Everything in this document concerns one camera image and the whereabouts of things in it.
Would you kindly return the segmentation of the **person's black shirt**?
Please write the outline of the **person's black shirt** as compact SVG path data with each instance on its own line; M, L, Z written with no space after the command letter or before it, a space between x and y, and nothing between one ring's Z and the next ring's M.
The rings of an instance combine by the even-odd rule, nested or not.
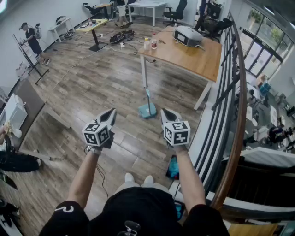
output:
M126 221L140 225L138 236L230 236L217 210L196 205L179 224L170 194L141 187L123 189L110 197L92 220L78 203L64 201L39 236L118 236L127 230Z

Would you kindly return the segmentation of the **black railing with wooden handrail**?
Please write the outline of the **black railing with wooden handrail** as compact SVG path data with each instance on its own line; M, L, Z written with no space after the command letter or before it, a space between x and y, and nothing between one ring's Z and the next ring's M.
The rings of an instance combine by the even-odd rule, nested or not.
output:
M244 138L247 81L242 45L234 17L222 34L221 75L209 105L212 116L205 132L195 169L201 177L211 207L221 210L237 170Z

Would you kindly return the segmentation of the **person's grey trousers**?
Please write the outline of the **person's grey trousers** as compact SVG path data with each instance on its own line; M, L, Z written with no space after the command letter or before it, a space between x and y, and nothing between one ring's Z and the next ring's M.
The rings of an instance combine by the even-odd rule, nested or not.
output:
M143 183L142 185L137 184L136 182L124 182L115 192L118 193L121 190L127 189L127 188L132 188L132 187L142 187L142 188L155 188L162 190L164 192L170 193L168 188L159 184L159 183Z

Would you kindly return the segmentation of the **person's left forearm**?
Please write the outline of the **person's left forearm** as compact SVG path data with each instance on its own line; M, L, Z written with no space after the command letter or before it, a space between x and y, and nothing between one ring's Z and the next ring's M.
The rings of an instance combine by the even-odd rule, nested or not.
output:
M83 209L87 205L100 153L100 150L90 148L69 189L67 200L77 202Z

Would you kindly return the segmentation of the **pack of water bottles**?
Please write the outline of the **pack of water bottles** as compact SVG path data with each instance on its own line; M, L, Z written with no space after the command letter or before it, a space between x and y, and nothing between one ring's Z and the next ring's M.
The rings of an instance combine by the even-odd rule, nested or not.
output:
M29 70L26 64L21 62L18 67L15 69L17 78L22 81L29 76Z

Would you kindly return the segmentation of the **black equipment pile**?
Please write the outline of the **black equipment pile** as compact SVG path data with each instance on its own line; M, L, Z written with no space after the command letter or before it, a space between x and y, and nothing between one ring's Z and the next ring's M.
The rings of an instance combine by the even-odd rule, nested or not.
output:
M6 174L0 170L0 180L8 184L10 187L17 190L17 186L14 181L9 178ZM4 217L3 223L7 224L8 227L12 228L12 224L16 226L19 230L19 225L17 223L17 216L19 215L19 207L14 204L8 203L4 197L0 195L0 216Z

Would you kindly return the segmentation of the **yellow table with black base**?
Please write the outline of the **yellow table with black base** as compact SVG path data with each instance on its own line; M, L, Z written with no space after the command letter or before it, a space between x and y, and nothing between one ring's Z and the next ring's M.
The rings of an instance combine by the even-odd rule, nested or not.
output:
M88 33L88 32L91 32L92 35L93 35L93 39L95 41L95 44L93 46L91 46L89 48L90 51L93 51L93 52L98 52L100 51L101 49L103 49L105 46L107 46L108 44L107 43L104 43L104 42L101 42L101 41L98 41L98 38L97 38L97 35L96 35L96 32L95 32L95 29L105 25L106 23L108 23L109 20L108 19L93 19L91 20L91 23L88 23L91 25L90 28L86 29L86 30L81 30L79 27L76 29L77 32L83 32L83 33Z

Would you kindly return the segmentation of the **black chest mount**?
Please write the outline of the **black chest mount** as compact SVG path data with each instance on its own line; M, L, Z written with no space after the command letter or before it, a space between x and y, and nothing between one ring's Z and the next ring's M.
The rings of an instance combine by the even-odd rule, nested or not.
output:
M141 229L141 226L133 221L125 221L124 223L126 230L121 231L117 234L117 236L137 236L137 233Z

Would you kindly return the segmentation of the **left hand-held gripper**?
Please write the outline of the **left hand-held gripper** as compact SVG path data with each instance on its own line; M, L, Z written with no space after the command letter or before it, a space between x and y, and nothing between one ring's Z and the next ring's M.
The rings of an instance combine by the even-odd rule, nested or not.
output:
M97 115L95 120L86 123L82 134L86 144L110 149L114 139L111 131L116 120L116 109L108 109Z

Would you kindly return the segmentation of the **blue plastic item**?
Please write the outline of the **blue plastic item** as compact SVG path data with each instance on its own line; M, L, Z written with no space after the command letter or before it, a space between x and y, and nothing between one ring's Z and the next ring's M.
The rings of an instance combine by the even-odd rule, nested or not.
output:
M177 221L179 221L183 216L183 212L185 210L185 205L181 202L178 202L178 201L175 201L174 204L175 204L175 208L177 211Z

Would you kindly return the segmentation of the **small white table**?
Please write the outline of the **small white table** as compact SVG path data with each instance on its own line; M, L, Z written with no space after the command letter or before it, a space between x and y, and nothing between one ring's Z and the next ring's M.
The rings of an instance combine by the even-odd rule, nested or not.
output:
M50 27L50 28L48 29L48 31L52 32L52 33L55 35L56 40L57 40L58 42L62 42L62 40L61 40L59 34L57 33L57 29L58 29L59 27L65 27L65 28L67 29L67 31L71 31L71 32L74 32L74 33L76 32L76 31L75 31L75 28L73 27L73 25L72 25L72 23L71 23L71 18L70 18L70 17L65 17L65 18L63 18L63 19L61 20L61 23L60 23L60 24L55 25L55 26L52 26L52 27Z

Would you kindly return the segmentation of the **black office chair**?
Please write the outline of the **black office chair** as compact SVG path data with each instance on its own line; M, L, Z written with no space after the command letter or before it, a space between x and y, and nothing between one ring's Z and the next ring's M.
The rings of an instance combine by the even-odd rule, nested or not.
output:
M220 43L221 34L223 30L230 28L233 25L233 21L227 18L224 18L222 21L218 21L212 30L209 30L208 33L205 33L203 36L210 38L211 40L216 40Z
M183 11L186 6L187 0L180 0L175 11L172 11L172 7L166 7L167 9L169 9L169 11L164 12L163 15L164 17L169 18L169 21L163 21L163 24L168 23L168 26L177 24L178 20L183 19Z
M129 21L131 21L131 19L135 19L135 17L131 15L134 11L134 7L132 6L129 7L129 4L133 4L135 2L136 0L128 0L126 3L125 11L126 11L126 17L129 19Z
M219 19L222 10L222 5L214 2L208 3L207 15L213 19Z
M99 14L101 11L101 8L96 8L96 5L93 7L91 7L88 3L82 3L82 5L90 11L92 16Z

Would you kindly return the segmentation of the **teal dustpan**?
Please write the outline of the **teal dustpan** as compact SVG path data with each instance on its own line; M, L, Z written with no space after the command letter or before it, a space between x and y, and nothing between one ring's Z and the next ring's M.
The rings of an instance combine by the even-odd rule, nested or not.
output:
M145 91L147 94L147 104L138 107L138 110L142 118L148 119L148 118L155 117L157 115L157 110L154 103L150 101L151 94L149 89L145 88Z

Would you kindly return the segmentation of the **black rack stand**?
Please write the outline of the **black rack stand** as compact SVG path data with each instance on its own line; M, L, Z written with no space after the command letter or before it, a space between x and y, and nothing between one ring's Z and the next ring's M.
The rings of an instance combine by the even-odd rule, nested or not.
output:
M12 35L14 38L14 41L16 42L20 52L22 53L22 55L24 56L24 58L26 59L26 61L29 63L29 71L28 71L28 75L31 74L31 72L33 70L35 70L37 72L37 74L39 75L39 79L35 82L35 85L38 85L39 81L47 74L49 73L49 69L46 69L46 71L41 74L40 71L37 69L36 65L39 64L39 61L36 61L36 63L34 64L30 57L27 55L27 53L25 52L25 50L22 48L22 46L20 45L20 42L17 40L16 36L13 34Z

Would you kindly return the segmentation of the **person's right forearm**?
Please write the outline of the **person's right forearm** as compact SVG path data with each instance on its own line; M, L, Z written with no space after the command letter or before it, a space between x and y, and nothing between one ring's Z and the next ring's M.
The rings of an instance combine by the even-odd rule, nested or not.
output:
M191 162L187 148L184 145L179 145L175 146L174 150L177 156L184 204L190 212L194 206L206 204L204 186Z

